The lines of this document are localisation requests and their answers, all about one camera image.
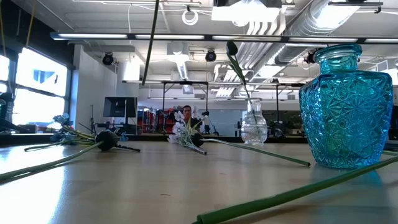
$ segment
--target window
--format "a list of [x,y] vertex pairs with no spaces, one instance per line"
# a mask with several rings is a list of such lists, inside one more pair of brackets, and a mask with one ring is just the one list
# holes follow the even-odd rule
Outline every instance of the window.
[[46,96],[29,90],[17,89],[12,122],[36,124],[38,127],[60,128],[53,123],[53,117],[63,113],[65,100],[61,97]]
[[0,55],[0,80],[8,80],[8,66],[10,60],[2,55]]
[[0,93],[7,92],[7,85],[0,83]]
[[17,84],[65,96],[68,69],[29,49],[19,54]]

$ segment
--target clear glass vase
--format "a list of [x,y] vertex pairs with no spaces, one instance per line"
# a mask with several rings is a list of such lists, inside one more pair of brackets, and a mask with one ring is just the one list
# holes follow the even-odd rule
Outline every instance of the clear glass vase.
[[392,81],[382,72],[359,71],[357,44],[319,50],[320,75],[300,89],[300,109],[312,154],[327,167],[374,164],[390,126]]
[[262,146],[267,140],[267,121],[261,114],[261,99],[248,100],[248,113],[242,121],[242,140],[245,144]]

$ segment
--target vase neck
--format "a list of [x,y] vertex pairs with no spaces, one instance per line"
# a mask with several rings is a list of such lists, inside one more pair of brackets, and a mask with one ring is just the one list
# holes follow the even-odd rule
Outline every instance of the vase neck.
[[361,53],[360,45],[336,45],[317,52],[315,60],[320,65],[320,75],[325,75],[342,70],[357,70],[357,60]]
[[260,100],[248,100],[248,113],[261,113]]

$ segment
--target monitor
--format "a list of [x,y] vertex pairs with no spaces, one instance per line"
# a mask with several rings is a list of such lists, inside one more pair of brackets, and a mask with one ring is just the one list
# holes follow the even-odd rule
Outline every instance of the monitor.
[[137,111],[136,97],[106,97],[104,117],[135,118]]

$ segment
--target man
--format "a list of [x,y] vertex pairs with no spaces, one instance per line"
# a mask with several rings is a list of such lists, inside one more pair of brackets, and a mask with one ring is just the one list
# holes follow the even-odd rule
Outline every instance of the man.
[[209,111],[203,112],[203,124],[205,124],[205,134],[210,134],[210,118],[209,118]]
[[[184,106],[182,108],[182,114],[184,115],[185,124],[188,124],[188,121],[192,116],[191,106],[189,105]],[[193,128],[194,125],[196,125],[197,123],[201,123],[201,121],[195,118],[191,118],[191,128]],[[200,124],[197,125],[196,130],[200,131]]]

